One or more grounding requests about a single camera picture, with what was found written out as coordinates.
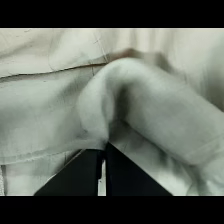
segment wrinkled fabric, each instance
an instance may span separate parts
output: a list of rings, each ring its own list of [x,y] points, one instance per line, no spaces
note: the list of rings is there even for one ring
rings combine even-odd
[[[220,156],[217,159],[217,156],[222,151],[223,31],[196,28],[0,29],[0,163],[7,167],[9,164],[22,164],[28,160],[47,158],[80,148],[103,149],[109,138],[119,150],[174,195],[198,195],[198,186],[199,194],[222,194],[222,158]],[[141,100],[136,102],[141,105],[137,106],[139,115],[142,113],[139,116],[142,120],[138,120],[139,126],[142,124],[146,129],[141,129],[137,123],[130,125],[130,121],[135,122],[135,110],[130,110],[129,122],[114,122],[112,119],[111,127],[106,125],[107,122],[99,123],[98,132],[88,125],[90,129],[83,128],[82,119],[91,120],[92,114],[89,118],[87,116],[82,119],[78,115],[79,94],[88,92],[85,87],[92,81],[96,83],[92,78],[99,77],[98,71],[101,68],[124,57],[143,59],[147,66],[160,69],[155,74],[160,74],[163,70],[166,72],[165,77],[175,77],[175,80],[184,83],[181,85],[187,86],[186,89],[190,88],[194,100],[190,97],[187,100],[188,106],[184,104],[184,100],[180,101],[181,105],[175,104],[175,107],[179,106],[178,111],[182,116],[183,108],[192,109],[186,110],[190,121],[179,118],[182,124],[179,127],[174,118],[154,118],[153,113],[160,111],[158,108],[156,110],[156,103],[159,101],[156,100],[156,94],[150,95],[147,92],[149,90],[143,91],[150,83],[141,81],[145,87],[142,90],[144,94],[137,90],[134,93],[144,95],[141,96],[144,101],[150,101],[152,97],[153,105],[156,106],[149,110],[142,105]],[[102,90],[104,83],[96,86],[98,85]],[[167,84],[165,89],[169,90],[172,85]],[[185,93],[185,87],[183,90],[180,88],[178,93]],[[91,102],[90,111],[99,111],[101,118],[107,121],[107,116],[112,116],[111,108],[104,107],[105,103],[101,102],[104,96],[100,93],[98,96],[98,105],[103,106],[102,111],[97,108],[95,110],[95,102]],[[199,98],[200,102],[204,100],[204,106],[198,102]],[[158,99],[164,100],[170,113],[173,111],[172,104],[168,104],[169,98],[168,102],[163,97]],[[125,109],[121,111],[124,111],[121,114],[125,117]],[[150,125],[145,122],[148,113],[153,116],[152,120],[155,119],[150,121]],[[178,127],[178,138],[175,137],[178,131],[170,131],[170,135],[163,133],[165,130],[161,126],[166,127],[166,122]],[[194,133],[195,136],[188,129],[185,130],[184,127],[191,127],[188,123],[201,126]],[[211,160],[208,159],[210,153],[213,155]]]

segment white fabric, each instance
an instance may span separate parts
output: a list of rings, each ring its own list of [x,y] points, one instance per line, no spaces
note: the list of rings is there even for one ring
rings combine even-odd
[[[1,29],[0,34],[1,164],[24,162],[82,147],[103,148],[101,135],[98,139],[96,136],[87,138],[89,135],[80,131],[76,99],[103,65],[127,56],[143,58],[148,65],[156,65],[184,80],[217,107],[206,106],[213,108],[211,116],[214,117],[208,122],[214,133],[206,129],[205,136],[207,133],[215,137],[222,132],[223,29],[26,28]],[[116,125],[119,132],[112,133],[111,141],[121,151],[174,195],[198,194],[189,167],[152,145],[151,137],[147,139],[143,133],[123,123]],[[218,139],[218,148],[222,148],[221,135]],[[173,141],[179,149],[176,138]],[[188,144],[190,147],[193,143],[187,141],[184,150]],[[209,168],[203,169],[203,175],[210,178],[216,165],[206,166]],[[199,179],[201,194],[221,194],[222,179],[216,178],[218,184],[211,187],[214,180],[209,178],[206,179],[208,183]]]

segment fabric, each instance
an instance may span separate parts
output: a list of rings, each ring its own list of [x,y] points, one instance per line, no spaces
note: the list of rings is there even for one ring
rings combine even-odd
[[[53,154],[85,147],[103,149],[104,142],[109,137],[118,149],[174,195],[223,193],[223,177],[220,174],[222,160],[221,157],[216,159],[222,151],[223,29],[26,28],[0,29],[0,34],[1,165],[6,167],[9,164],[20,163],[22,165],[28,160],[37,161],[37,159],[47,158]],[[184,95],[185,87],[183,87],[184,90],[180,88],[178,94],[181,94],[180,98],[187,97],[185,100],[188,104],[185,105],[184,100],[176,100],[182,103],[175,103],[175,107],[180,104],[181,116],[188,116],[188,119],[179,117],[179,122],[184,127],[188,124],[187,121],[190,122],[186,126],[187,130],[180,128],[174,119],[160,121],[156,112],[159,110],[151,111],[151,107],[149,110],[141,100],[136,103],[140,105],[138,105],[139,115],[144,112],[144,116],[140,116],[142,120],[139,120],[144,127],[143,130],[137,123],[132,125],[129,123],[131,120],[135,121],[134,114],[137,112],[134,109],[133,111],[128,110],[129,116],[133,119],[125,120],[126,123],[112,122],[112,127],[108,128],[108,122],[105,121],[108,121],[110,107],[109,112],[106,112],[108,114],[106,117],[104,111],[99,111],[104,122],[97,124],[101,125],[97,129],[98,132],[92,130],[88,123],[88,128],[83,130],[80,122],[83,119],[81,118],[82,113],[78,115],[77,112],[79,94],[82,91],[82,94],[88,93],[85,87],[87,83],[92,86],[93,81],[97,83],[96,86],[99,86],[99,89],[104,90],[105,96],[110,95],[103,89],[105,78],[97,78],[104,77],[99,71],[106,64],[112,64],[110,62],[124,57],[141,58],[149,66],[147,69],[160,68],[155,72],[158,76],[161,76],[161,73],[164,74],[165,71],[163,77],[173,76],[175,80],[185,83],[180,86],[186,85],[187,91],[191,94]],[[103,82],[96,82],[96,79],[92,79],[93,76]],[[112,78],[108,82],[113,83],[116,80]],[[141,80],[139,82],[144,84],[145,88],[142,89],[144,94],[135,89],[130,89],[131,93],[137,92],[140,96],[144,95],[142,98],[145,101],[153,99],[153,105],[156,107],[159,105],[160,108],[162,100],[168,96],[158,97],[161,100],[158,102],[156,94],[152,96],[149,94],[151,98],[147,98],[149,90],[146,86],[150,85],[150,82],[144,83]],[[156,83],[158,87],[154,90],[165,88],[166,91],[171,91],[171,86],[175,85],[170,81],[165,82],[168,83],[166,87],[163,86],[164,82]],[[171,91],[172,96],[175,95],[178,86],[179,84],[175,86],[173,93]],[[88,97],[82,100],[83,102],[89,102],[91,95],[87,95]],[[104,95],[98,93],[98,96],[97,103],[103,105],[104,108],[105,103],[102,103]],[[98,111],[99,108],[96,108],[97,104],[94,101],[91,105],[89,112]],[[169,116],[172,118],[171,105],[167,103]],[[147,124],[149,122],[146,119],[148,113],[151,118],[153,117],[152,120],[155,119],[154,129]],[[166,122],[172,127],[178,127],[177,130],[170,131],[170,134],[166,135],[165,130],[161,128],[161,126],[166,127]],[[195,136],[189,132],[192,128],[190,124],[198,130]],[[202,147],[201,150],[205,152],[202,154],[201,151],[198,152],[196,150],[198,147]],[[214,155],[214,157],[207,161],[209,155]]]

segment garment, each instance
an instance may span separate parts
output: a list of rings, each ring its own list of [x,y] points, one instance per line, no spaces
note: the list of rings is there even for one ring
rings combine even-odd
[[[123,57],[141,58],[186,82],[222,113],[223,29],[30,28],[0,32],[2,166],[85,147],[102,149],[99,136],[87,138],[80,132],[77,98],[102,67]],[[194,175],[183,161],[164,153],[129,125],[113,125],[119,132],[113,132],[110,141],[118,149],[174,195],[191,192]]]

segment cloth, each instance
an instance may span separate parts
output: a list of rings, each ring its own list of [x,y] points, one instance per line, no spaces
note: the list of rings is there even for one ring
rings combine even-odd
[[[223,31],[223,29],[162,28],[1,29],[1,165],[6,167],[17,163],[22,165],[28,160],[37,160],[80,148],[103,149],[104,142],[109,137],[118,149],[174,195],[222,194],[222,175],[219,173],[221,167],[218,168],[221,166],[221,160],[214,159],[207,163],[207,157],[211,151],[213,152],[212,149],[215,151],[217,148],[221,152],[222,148]],[[212,141],[211,145],[208,144],[206,152],[202,153],[201,159],[206,160],[205,167],[208,168],[194,167],[198,165],[197,159],[200,160],[200,156],[191,161],[194,149],[205,143],[204,138],[200,142],[201,145],[186,138],[186,145],[178,148],[180,143],[178,139],[183,141],[184,138],[173,136],[174,138],[169,140],[170,146],[166,148],[164,146],[169,137],[166,136],[166,140],[151,139],[152,136],[147,134],[146,124],[144,125],[147,129],[144,133],[123,122],[115,122],[116,124],[112,122],[112,128],[119,131],[113,131],[110,136],[104,135],[108,133],[102,131],[108,130],[105,126],[98,129],[97,135],[94,135],[95,131],[94,134],[92,131],[89,132],[89,129],[83,131],[80,115],[77,115],[77,99],[80,92],[87,91],[85,90],[87,83],[94,81],[92,77],[95,74],[97,77],[102,67],[124,57],[141,58],[147,66],[159,67],[158,74],[161,70],[166,71],[168,77],[171,75],[180,79],[190,89],[192,88],[193,90],[189,91],[195,94],[193,95],[196,99],[200,96],[200,102],[206,101],[203,103],[206,106],[202,107],[199,106],[200,102],[199,105],[192,103],[192,112],[188,110],[187,115],[194,117],[193,114],[204,107],[212,111],[212,113],[201,112],[203,116],[199,121],[203,119],[205,121],[205,117],[208,116],[205,124],[201,122],[200,125],[212,124],[211,130],[214,130],[214,133],[209,129],[205,129],[204,134],[196,133],[196,136],[200,133],[201,136],[209,136],[208,142],[212,137],[217,140]],[[91,111],[94,111],[96,105],[94,102],[91,104]],[[196,183],[199,186],[199,193],[195,187]]]

